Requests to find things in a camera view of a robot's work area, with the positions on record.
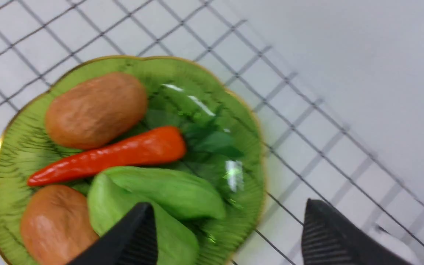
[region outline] potato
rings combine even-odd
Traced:
[[[138,123],[147,107],[147,94],[138,79],[130,74],[109,73],[55,98],[45,115],[45,127],[59,145],[93,149]]]
[[[99,238],[89,223],[86,198],[64,185],[47,186],[32,196],[20,232],[40,265],[65,265]]]

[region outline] gold plate rim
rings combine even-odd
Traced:
[[[64,79],[67,75],[71,74],[73,71],[77,70],[78,68],[84,67],[86,65],[89,65],[91,63],[94,62],[99,62],[102,60],[107,60],[107,59],[134,59],[134,60],[140,60],[140,61],[148,61],[148,60],[155,60],[155,59],[172,59],[172,60],[178,60],[178,61],[182,61],[182,62],[187,62],[191,65],[194,65],[195,67],[198,67],[199,69],[202,69],[203,71],[207,72],[207,74],[209,74],[211,77],[213,77],[217,83],[219,83],[222,88],[225,90],[225,92],[227,92],[230,96],[234,97],[238,102],[240,102],[240,104],[242,104],[247,110],[250,116],[252,116],[252,118],[254,119],[254,123],[256,124],[256,127],[258,128],[258,134],[259,137],[261,139],[263,139],[263,134],[262,134],[262,130],[261,130],[261,124],[257,118],[257,116],[254,114],[254,112],[252,111],[252,109],[248,106],[248,104],[245,102],[245,100],[243,100],[240,96],[238,96],[236,93],[234,93],[233,91],[231,91],[230,89],[228,89],[223,83],[222,81],[220,81],[218,79],[218,77],[212,73],[209,69],[203,67],[202,65],[193,62],[191,60],[188,59],[184,59],[181,57],[175,57],[175,56],[151,56],[151,57],[136,57],[136,56],[132,56],[132,55],[109,55],[109,56],[102,56],[102,57],[97,57],[91,60],[88,60],[86,62],[83,62],[79,65],[77,65],[76,67],[73,67],[72,69],[68,70],[65,74],[63,74],[61,77],[59,77],[59,79],[57,79],[57,81],[52,84],[52,86],[45,92],[43,92],[42,94],[38,95],[37,97],[33,98],[32,100],[30,100],[29,102],[27,102],[27,104],[25,104],[24,107],[22,107],[19,111],[17,111],[17,113],[14,115],[14,117],[12,117],[12,119],[9,121],[9,123],[7,124],[7,126],[5,127],[3,133],[1,134],[0,137],[0,151],[1,151],[1,146],[4,140],[4,136],[7,132],[7,129],[13,124],[13,122],[15,121],[15,119],[19,116],[19,114],[22,113],[22,111],[24,111],[28,106],[30,106],[34,101],[37,101],[39,98],[41,98],[42,96],[48,94],[52,88],[58,84],[62,79]],[[266,188],[267,188],[267,183],[268,183],[268,175],[267,175],[267,171],[266,171],[266,163],[264,160],[264,148],[261,145],[261,166],[262,166],[262,170],[263,170],[263,184],[264,184],[264,199],[261,203],[261,210],[259,211],[259,217],[258,217],[258,221],[256,222],[255,227],[258,226],[258,224],[261,222],[261,218],[263,217],[264,214],[264,206],[266,205]],[[232,255],[229,258],[229,261],[232,259],[232,257],[235,255],[235,253],[232,253]],[[1,258],[8,264],[11,265],[11,263],[9,262],[9,260],[6,258],[6,256],[4,255],[4,253],[2,252],[1,248],[0,248],[0,256]]]

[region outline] glossy plate surface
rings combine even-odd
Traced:
[[[201,245],[197,264],[225,264],[256,227],[264,204],[265,176],[261,133],[249,108],[195,63],[175,57],[102,57],[72,69],[30,102],[13,118],[0,140],[0,254],[7,263],[36,264],[19,233],[22,213],[37,190],[26,185],[27,178],[64,156],[80,152],[58,146],[47,136],[44,116],[49,104],[76,84],[118,71],[137,77],[149,95],[147,116],[119,139],[163,125],[186,130],[191,124],[215,119],[245,154],[240,159],[242,169],[232,173],[226,170],[228,158],[205,153],[188,153],[182,161],[163,166],[207,179],[227,203],[225,220],[188,223]],[[89,180],[67,185],[86,194]]]

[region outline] green leaf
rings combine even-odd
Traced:
[[[201,141],[192,146],[195,152],[215,153],[230,158],[240,158],[243,153],[234,147],[234,140],[230,134],[223,131],[209,132]]]
[[[158,265],[193,265],[199,252],[194,233],[150,198],[117,186],[100,173],[88,194],[89,221],[99,236],[104,235],[137,203],[153,206],[158,240]]]
[[[208,181],[186,172],[117,166],[102,174],[121,188],[151,198],[178,220],[225,218],[225,206],[215,188]]]

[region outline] fake vegetable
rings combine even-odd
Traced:
[[[89,223],[86,197],[63,185],[42,188],[32,196],[20,232],[40,265],[65,265],[99,238]]]
[[[225,218],[217,190],[207,180],[183,171],[118,166],[101,174],[127,191],[147,196],[178,220]]]
[[[45,128],[59,145],[99,148],[143,119],[147,106],[145,87],[138,79],[109,73],[55,98],[45,115]]]
[[[88,194],[89,219],[96,233],[104,235],[139,202],[151,203],[158,239],[157,265],[193,265],[199,253],[194,233],[153,200],[117,186],[105,174],[94,178]]]
[[[154,166],[181,159],[186,151],[207,152],[239,158],[230,134],[219,131],[215,119],[205,126],[192,124],[184,134],[174,126],[163,126],[118,143],[62,158],[35,172],[27,185],[43,186],[72,181],[114,166]]]
[[[147,131],[118,143],[82,152],[42,168],[30,176],[29,186],[42,186],[93,176],[113,166],[167,164],[186,154],[181,132],[174,126]]]

